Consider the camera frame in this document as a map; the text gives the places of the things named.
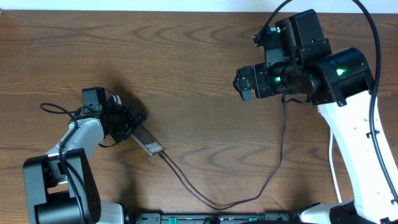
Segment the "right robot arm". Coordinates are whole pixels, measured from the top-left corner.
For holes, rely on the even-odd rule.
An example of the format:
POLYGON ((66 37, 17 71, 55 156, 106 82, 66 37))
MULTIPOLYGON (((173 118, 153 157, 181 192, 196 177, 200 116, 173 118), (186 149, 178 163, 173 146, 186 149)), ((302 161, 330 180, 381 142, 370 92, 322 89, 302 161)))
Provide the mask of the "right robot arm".
POLYGON ((305 223, 395 223, 397 166, 378 114, 370 115, 374 78, 365 56, 349 47, 333 52, 315 11, 264 26, 254 37, 265 61, 239 68, 233 85, 244 101, 307 95, 329 125, 340 149, 354 199, 312 205, 305 223))

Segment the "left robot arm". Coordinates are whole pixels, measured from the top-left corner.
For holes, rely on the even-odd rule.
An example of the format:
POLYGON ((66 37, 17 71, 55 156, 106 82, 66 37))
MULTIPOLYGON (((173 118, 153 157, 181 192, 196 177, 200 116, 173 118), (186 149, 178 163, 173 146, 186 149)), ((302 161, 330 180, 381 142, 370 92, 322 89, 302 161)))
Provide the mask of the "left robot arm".
POLYGON ((68 131, 43 156, 23 164, 31 223, 132 223, 120 203, 101 200, 89 158, 106 136, 127 139, 145 120, 128 105, 83 106, 70 117, 68 131))

